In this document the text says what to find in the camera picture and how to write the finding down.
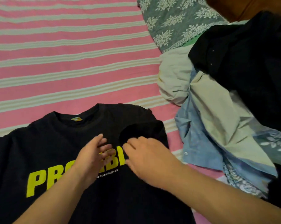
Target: yellow neck tag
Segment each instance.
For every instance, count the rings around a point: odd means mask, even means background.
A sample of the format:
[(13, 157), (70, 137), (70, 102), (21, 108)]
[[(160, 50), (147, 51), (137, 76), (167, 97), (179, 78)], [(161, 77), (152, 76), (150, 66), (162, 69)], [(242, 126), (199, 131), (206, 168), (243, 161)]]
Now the yellow neck tag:
[(78, 121), (82, 121), (82, 118), (78, 116), (78, 117), (72, 118), (71, 120), (78, 122)]

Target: bed sheet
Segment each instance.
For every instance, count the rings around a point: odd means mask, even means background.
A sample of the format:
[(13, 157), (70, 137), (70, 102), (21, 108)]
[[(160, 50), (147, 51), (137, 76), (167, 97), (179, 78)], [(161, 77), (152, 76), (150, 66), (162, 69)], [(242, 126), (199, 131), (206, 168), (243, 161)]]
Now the bed sheet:
[[(136, 0), (0, 0), (0, 136), (52, 111), (128, 103), (164, 122), (181, 160), (179, 107), (156, 84), (160, 54)], [(194, 168), (224, 180), (222, 172)]]

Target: beige garment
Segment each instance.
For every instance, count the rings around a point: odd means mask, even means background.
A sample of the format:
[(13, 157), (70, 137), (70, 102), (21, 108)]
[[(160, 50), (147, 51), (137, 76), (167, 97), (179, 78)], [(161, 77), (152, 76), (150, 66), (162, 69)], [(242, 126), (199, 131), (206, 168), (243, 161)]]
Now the beige garment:
[(161, 64), (157, 84), (160, 94), (181, 106), (188, 97), (192, 63), (188, 53), (193, 45), (172, 49), (160, 55)]
[(202, 122), (210, 136), (235, 157), (274, 167), (252, 134), (269, 128), (262, 126), (236, 92), (230, 92), (210, 75), (199, 71), (190, 91)]

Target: wooden headboard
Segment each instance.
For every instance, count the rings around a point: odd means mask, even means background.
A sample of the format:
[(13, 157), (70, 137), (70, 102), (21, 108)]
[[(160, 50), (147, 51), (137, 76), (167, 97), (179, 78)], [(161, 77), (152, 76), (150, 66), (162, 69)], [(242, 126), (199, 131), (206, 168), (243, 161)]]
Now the wooden headboard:
[(281, 0), (207, 0), (228, 21), (251, 19), (261, 10), (281, 15)]

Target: person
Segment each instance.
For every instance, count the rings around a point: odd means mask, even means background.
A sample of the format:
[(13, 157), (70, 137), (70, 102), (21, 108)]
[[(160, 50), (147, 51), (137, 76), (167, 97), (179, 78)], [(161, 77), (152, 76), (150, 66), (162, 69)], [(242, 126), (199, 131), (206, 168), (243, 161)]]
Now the person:
[[(102, 134), (94, 137), (81, 149), (71, 169), (14, 224), (68, 223), (83, 191), (115, 153), (106, 142)], [(181, 163), (158, 140), (131, 138), (123, 149), (129, 157), (126, 164), (139, 178), (172, 193), (213, 224), (281, 224), (280, 208)]]

